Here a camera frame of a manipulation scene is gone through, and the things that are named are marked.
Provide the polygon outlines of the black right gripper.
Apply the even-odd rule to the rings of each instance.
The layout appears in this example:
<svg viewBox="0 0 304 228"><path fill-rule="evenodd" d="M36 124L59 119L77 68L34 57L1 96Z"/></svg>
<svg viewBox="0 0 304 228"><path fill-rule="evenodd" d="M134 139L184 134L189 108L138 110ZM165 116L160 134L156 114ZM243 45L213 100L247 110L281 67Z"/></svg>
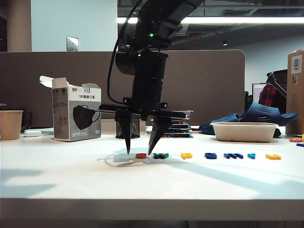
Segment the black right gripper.
<svg viewBox="0 0 304 228"><path fill-rule="evenodd" d="M101 104L99 111L115 114L124 135L127 154L131 146L131 116L138 116L142 120L148 117L155 118L149 140L148 155L151 154L156 143L171 126L171 119L186 118L184 112L166 110L168 104L161 102L162 79L135 77L133 80L132 97L123 98L122 105Z"/></svg>

